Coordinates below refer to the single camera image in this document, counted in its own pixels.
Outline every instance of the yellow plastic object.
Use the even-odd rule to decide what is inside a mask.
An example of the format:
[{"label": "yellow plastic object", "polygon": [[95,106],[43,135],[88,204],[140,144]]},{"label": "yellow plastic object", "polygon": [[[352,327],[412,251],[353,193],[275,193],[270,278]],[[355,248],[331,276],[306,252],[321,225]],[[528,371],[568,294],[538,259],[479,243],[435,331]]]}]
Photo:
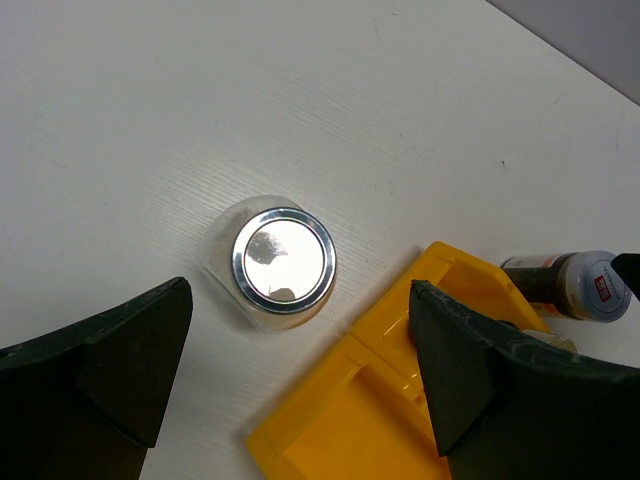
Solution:
[{"label": "yellow plastic object", "polygon": [[267,478],[450,478],[409,339],[414,279],[491,318],[548,331],[500,268],[434,243],[251,434]]}]

